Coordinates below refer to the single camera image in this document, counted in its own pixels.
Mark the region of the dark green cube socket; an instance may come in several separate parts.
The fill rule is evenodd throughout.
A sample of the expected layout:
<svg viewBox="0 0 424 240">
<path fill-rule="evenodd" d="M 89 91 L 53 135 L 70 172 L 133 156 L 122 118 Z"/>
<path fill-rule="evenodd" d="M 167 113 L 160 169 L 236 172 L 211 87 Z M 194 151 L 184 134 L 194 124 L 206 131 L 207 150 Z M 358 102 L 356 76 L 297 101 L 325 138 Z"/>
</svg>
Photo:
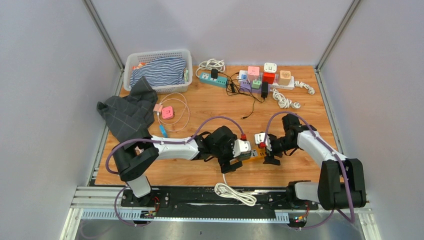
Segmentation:
<svg viewBox="0 0 424 240">
<path fill-rule="evenodd" d="M 238 161 L 245 161 L 250 159 L 252 156 L 252 151 L 241 152 L 240 155 L 236 157 Z"/>
</svg>

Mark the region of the orange power strip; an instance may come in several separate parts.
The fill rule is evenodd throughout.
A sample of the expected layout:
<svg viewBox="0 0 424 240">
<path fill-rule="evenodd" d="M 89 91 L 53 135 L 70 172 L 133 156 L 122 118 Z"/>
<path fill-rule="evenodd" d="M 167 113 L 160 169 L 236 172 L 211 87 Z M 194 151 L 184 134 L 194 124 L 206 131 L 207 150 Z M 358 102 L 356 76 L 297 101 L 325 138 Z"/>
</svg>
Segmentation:
<svg viewBox="0 0 424 240">
<path fill-rule="evenodd" d="M 230 163 L 237 163 L 242 161 L 253 161 L 258 159 L 263 159 L 266 156 L 266 150 L 264 148 L 255 148 L 251 151 L 250 157 L 242 157 L 241 159 L 234 158 Z"/>
</svg>

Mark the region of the blue cube socket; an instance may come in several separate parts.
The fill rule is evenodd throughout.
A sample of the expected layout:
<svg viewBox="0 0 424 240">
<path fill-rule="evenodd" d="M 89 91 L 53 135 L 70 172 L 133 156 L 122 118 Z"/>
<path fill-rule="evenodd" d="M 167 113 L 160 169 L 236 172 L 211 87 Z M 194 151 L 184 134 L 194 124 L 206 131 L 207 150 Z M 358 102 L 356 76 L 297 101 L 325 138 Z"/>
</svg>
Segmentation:
<svg viewBox="0 0 424 240">
<path fill-rule="evenodd" d="M 168 133 L 167 133 L 167 130 L 165 129 L 165 127 L 164 127 L 163 125 L 160 125 L 160 126 L 159 126 L 159 129 L 160 129 L 160 131 L 161 131 L 162 136 L 163 136 L 164 138 L 167 138 L 167 137 L 168 137 Z"/>
</svg>

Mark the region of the pink cube adapter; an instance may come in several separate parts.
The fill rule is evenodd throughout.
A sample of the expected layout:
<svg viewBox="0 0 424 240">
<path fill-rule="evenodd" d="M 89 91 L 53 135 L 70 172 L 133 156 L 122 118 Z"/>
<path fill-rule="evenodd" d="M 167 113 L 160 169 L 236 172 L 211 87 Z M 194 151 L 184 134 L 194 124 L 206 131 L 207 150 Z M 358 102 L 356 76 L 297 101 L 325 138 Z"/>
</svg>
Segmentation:
<svg viewBox="0 0 424 240">
<path fill-rule="evenodd" d="M 174 108 L 172 106 L 166 106 L 163 107 L 161 110 L 161 118 L 163 120 L 170 120 L 172 118 L 174 118 L 175 116 L 175 112 L 174 112 Z"/>
</svg>

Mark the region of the light pink usb charger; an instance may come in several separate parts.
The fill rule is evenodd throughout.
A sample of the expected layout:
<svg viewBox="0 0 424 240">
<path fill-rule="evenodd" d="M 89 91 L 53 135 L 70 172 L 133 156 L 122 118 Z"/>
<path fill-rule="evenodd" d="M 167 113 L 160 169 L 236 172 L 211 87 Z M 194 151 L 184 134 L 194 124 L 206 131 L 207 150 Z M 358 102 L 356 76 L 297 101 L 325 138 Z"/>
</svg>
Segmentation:
<svg viewBox="0 0 424 240">
<path fill-rule="evenodd" d="M 156 115 L 160 115 L 162 113 L 163 105 L 162 104 L 155 104 L 153 108 L 153 112 Z"/>
</svg>

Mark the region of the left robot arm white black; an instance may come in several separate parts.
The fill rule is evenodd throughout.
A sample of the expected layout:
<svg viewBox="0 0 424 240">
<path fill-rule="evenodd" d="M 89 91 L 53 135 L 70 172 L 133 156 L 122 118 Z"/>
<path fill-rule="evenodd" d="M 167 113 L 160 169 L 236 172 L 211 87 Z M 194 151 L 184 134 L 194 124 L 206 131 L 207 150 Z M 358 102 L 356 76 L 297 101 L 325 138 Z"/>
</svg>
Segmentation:
<svg viewBox="0 0 424 240">
<path fill-rule="evenodd" d="M 153 201 L 152 188 L 146 170 L 156 160 L 203 160 L 216 158 L 223 174 L 240 168 L 242 159 L 250 158 L 251 144 L 245 134 L 238 137 L 227 126 L 213 132 L 205 131 L 186 138 L 165 138 L 142 130 L 134 141 L 127 140 L 112 153 L 117 174 L 132 190 L 140 206 Z"/>
</svg>

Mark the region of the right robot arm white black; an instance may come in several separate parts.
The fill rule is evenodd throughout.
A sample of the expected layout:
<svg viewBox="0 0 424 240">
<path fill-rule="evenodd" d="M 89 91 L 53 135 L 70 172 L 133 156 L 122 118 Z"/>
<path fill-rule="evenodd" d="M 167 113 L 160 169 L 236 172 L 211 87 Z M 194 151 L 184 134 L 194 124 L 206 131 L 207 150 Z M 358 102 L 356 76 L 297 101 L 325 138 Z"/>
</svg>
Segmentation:
<svg viewBox="0 0 424 240">
<path fill-rule="evenodd" d="M 362 162 L 331 147 L 317 129 L 299 115 L 288 111 L 282 114 L 284 136 L 277 137 L 268 131 L 254 136 L 258 147 L 265 149 L 264 163 L 279 165 L 277 157 L 288 157 L 302 150 L 320 166 L 318 182 L 289 182 L 286 204 L 292 209 L 298 209 L 305 201 L 319 203 L 325 210 L 363 208 L 367 194 Z"/>
</svg>

